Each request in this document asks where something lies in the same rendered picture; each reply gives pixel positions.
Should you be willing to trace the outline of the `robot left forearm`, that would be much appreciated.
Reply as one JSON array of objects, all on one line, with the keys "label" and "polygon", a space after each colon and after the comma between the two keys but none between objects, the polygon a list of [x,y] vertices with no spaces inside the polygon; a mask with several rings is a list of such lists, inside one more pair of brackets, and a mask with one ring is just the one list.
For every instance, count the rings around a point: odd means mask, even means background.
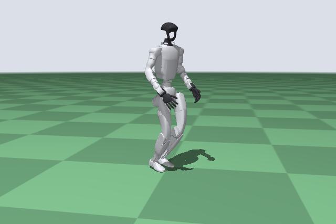
[{"label": "robot left forearm", "polygon": [[190,89],[192,86],[190,85],[191,80],[189,79],[189,77],[187,76],[186,71],[182,72],[180,77],[182,78],[182,80],[184,81],[184,84],[187,86],[188,89]]}]

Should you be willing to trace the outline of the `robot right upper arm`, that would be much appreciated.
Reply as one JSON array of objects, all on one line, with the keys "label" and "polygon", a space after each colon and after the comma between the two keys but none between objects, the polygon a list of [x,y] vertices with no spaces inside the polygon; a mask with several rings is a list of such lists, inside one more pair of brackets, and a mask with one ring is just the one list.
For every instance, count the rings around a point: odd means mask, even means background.
[{"label": "robot right upper arm", "polygon": [[[156,63],[157,57],[161,55],[161,50],[162,47],[152,47],[149,51],[149,58],[146,64],[146,68],[145,71],[147,69],[151,69],[153,68],[153,66]],[[145,72],[144,72],[145,73]],[[152,70],[153,75],[155,74],[154,71]]]}]

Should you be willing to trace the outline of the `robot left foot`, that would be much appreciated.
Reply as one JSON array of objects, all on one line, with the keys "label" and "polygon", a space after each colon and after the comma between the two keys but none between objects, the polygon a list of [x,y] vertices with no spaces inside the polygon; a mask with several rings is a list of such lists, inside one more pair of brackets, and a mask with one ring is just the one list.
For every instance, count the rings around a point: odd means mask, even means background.
[{"label": "robot left foot", "polygon": [[159,159],[158,162],[167,167],[174,167],[174,164],[172,164],[167,158]]}]

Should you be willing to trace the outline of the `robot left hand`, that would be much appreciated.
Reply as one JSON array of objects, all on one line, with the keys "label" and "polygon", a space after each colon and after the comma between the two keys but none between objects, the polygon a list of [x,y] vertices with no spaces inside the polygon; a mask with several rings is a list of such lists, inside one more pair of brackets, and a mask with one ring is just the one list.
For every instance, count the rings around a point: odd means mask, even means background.
[{"label": "robot left hand", "polygon": [[194,103],[196,103],[196,102],[198,102],[198,101],[200,100],[200,98],[201,98],[200,90],[198,90],[198,89],[195,87],[195,85],[194,85],[193,83],[190,83],[190,85],[192,86],[192,87],[190,88],[190,91],[192,91],[192,94],[193,94],[193,96],[194,96],[194,98],[195,98],[195,102],[194,102]]}]

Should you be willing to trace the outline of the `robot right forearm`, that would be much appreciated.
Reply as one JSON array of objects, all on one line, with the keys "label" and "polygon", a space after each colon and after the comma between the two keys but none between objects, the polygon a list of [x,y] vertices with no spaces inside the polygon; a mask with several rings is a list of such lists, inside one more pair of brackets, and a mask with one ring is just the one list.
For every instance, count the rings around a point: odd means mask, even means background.
[{"label": "robot right forearm", "polygon": [[161,95],[164,91],[162,90],[161,85],[157,81],[156,76],[153,75],[152,70],[147,69],[145,71],[145,75],[148,82],[153,86],[153,89],[156,90],[159,95]]}]

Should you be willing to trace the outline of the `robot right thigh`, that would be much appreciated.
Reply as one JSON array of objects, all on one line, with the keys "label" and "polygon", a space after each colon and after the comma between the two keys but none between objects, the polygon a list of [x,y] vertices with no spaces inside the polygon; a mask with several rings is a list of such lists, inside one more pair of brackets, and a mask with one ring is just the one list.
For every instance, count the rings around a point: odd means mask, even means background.
[{"label": "robot right thigh", "polygon": [[155,107],[159,107],[157,114],[162,129],[161,133],[163,133],[166,143],[171,139],[171,111],[164,103],[163,97],[160,97],[159,95],[156,95],[152,99],[152,103]]}]

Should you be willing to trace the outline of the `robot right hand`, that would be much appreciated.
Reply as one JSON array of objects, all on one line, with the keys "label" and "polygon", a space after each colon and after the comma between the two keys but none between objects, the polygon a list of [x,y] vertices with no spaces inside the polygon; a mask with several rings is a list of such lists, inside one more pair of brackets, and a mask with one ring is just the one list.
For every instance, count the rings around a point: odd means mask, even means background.
[{"label": "robot right hand", "polygon": [[[176,107],[176,105],[174,104],[174,103],[176,103],[177,105],[178,105],[178,103],[176,102],[176,101],[174,101],[173,99],[172,99],[172,97],[173,98],[176,98],[177,99],[177,97],[176,96],[173,96],[173,95],[170,95],[169,93],[166,93],[166,91],[162,88],[162,90],[164,91],[161,95],[159,95],[160,97],[163,97],[163,101],[164,101],[164,103],[167,105],[167,107],[171,110],[171,108],[169,107],[169,105],[172,107],[172,108],[174,108],[171,104],[170,104],[170,102]],[[158,92],[157,92],[158,93]],[[173,103],[173,102],[174,103]],[[168,105],[168,104],[169,105]]]}]

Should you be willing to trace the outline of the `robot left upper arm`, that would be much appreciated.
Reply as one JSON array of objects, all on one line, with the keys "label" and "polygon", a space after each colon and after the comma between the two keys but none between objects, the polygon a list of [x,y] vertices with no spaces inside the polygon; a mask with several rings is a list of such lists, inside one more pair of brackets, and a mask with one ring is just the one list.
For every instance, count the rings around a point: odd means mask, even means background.
[{"label": "robot left upper arm", "polygon": [[184,49],[182,47],[179,47],[180,49],[180,54],[179,54],[179,61],[178,61],[178,67],[177,67],[177,72],[178,74],[184,72],[184,67],[182,66],[183,63],[183,53],[184,53]]}]

